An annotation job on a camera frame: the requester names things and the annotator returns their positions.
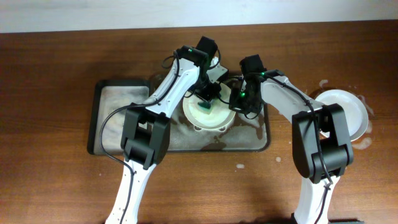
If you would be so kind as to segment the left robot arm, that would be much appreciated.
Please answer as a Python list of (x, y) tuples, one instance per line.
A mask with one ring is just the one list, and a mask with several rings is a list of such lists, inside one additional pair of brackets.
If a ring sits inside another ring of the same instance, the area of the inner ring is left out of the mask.
[(213, 39), (202, 37), (196, 47), (174, 50), (169, 73), (151, 96), (141, 104), (132, 103), (112, 112), (124, 111), (121, 135), (123, 176), (107, 223), (137, 223), (143, 193), (152, 171), (165, 157), (170, 143), (170, 121), (187, 92), (209, 103), (218, 88), (207, 72), (218, 53)]

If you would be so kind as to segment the white plate with sauce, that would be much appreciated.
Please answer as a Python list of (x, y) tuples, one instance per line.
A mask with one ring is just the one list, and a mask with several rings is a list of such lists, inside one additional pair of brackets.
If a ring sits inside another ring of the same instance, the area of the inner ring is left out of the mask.
[(234, 122), (235, 112), (229, 109), (218, 97), (210, 103), (210, 108), (200, 106), (203, 103), (198, 96), (188, 97), (186, 92), (182, 101), (183, 113), (187, 120), (200, 131), (225, 132)]

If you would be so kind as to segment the green yellow sponge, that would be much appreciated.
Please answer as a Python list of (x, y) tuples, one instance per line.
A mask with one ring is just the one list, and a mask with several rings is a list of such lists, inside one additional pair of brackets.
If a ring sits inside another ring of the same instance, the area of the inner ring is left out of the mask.
[(212, 102), (213, 102), (212, 100), (211, 101), (203, 100), (203, 101), (199, 101), (197, 103), (197, 105), (200, 106), (201, 108), (203, 108), (204, 110), (210, 110), (211, 106), (212, 106)]

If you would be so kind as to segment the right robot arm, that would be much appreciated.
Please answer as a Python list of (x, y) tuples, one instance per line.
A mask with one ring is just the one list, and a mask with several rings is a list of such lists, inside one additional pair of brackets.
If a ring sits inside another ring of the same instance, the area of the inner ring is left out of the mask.
[(239, 66), (241, 85), (231, 90), (229, 108), (248, 115), (271, 105), (292, 125), (292, 157), (302, 177), (292, 221), (328, 223), (335, 185), (354, 159), (343, 107), (307, 96), (280, 70), (266, 69), (259, 55), (245, 57)]

